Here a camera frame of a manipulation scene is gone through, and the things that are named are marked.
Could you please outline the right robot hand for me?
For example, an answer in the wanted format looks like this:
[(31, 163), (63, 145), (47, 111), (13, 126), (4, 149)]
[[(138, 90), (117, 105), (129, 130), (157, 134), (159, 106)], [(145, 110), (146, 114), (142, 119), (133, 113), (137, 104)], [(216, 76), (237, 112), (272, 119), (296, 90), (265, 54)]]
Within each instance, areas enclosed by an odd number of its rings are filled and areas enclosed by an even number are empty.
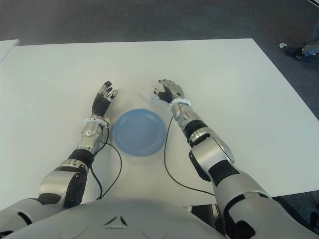
[(176, 98), (184, 98), (182, 88), (174, 81), (163, 79), (159, 80), (159, 83), (162, 84), (164, 91), (154, 88), (153, 93), (159, 97), (160, 100), (171, 103)]

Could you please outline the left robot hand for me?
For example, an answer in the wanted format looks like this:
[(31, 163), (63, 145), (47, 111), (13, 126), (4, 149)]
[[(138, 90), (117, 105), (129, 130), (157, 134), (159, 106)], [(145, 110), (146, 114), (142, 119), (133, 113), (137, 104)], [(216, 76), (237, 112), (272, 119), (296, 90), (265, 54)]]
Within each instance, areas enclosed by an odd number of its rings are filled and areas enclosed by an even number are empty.
[(106, 81), (94, 98), (91, 115), (103, 117), (117, 94), (118, 91), (113, 90), (112, 83), (110, 81)]

